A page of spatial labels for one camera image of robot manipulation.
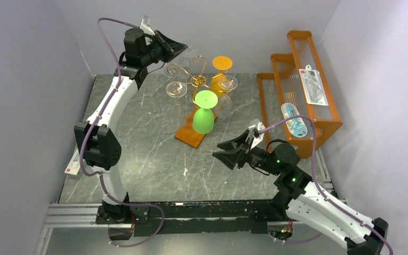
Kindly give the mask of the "green plastic goblet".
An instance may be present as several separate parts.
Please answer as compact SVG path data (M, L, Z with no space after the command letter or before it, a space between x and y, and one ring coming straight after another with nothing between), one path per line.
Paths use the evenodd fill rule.
M199 134L210 133L214 128L213 108L218 103L217 95L210 90L202 90L196 94L194 102L198 109L193 116L193 129Z

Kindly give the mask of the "orange plastic goblet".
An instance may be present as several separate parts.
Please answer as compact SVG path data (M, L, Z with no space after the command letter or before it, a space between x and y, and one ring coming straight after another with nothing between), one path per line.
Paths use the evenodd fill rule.
M225 73L231 69L233 62L227 56L217 56L213 59L212 65L218 70L218 73L212 78L209 88L219 97L224 94L219 85L219 80L225 77Z

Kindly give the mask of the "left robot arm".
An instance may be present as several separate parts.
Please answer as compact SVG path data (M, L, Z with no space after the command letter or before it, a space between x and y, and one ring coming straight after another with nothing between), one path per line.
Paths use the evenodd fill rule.
M74 126L74 135L81 173L99 179L103 216L124 223L132 214L132 206L118 170L122 147L113 129L126 105L143 84L148 66L171 62L187 50L188 45L170 39L158 30L146 32L138 27L124 33L125 51L120 55L115 53L108 39L104 41L115 61L116 74L94 113L85 122Z

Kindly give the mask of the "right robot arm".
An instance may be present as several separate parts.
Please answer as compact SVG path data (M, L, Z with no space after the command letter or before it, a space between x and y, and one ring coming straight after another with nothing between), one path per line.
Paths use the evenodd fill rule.
M313 181L298 167L301 158L291 144L277 139L271 152L252 147L249 131L219 143L212 156L233 170L248 164L263 175L274 175L278 192L269 201L276 220L286 217L314 228L346 249L347 254L380 254L388 223L356 212Z

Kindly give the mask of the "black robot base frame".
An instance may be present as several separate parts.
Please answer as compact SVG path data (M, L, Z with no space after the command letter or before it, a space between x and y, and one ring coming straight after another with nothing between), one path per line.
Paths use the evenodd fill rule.
M96 224L109 227L111 237L122 240L128 234L267 234L269 224L288 220L274 199L134 202L130 206L102 202Z

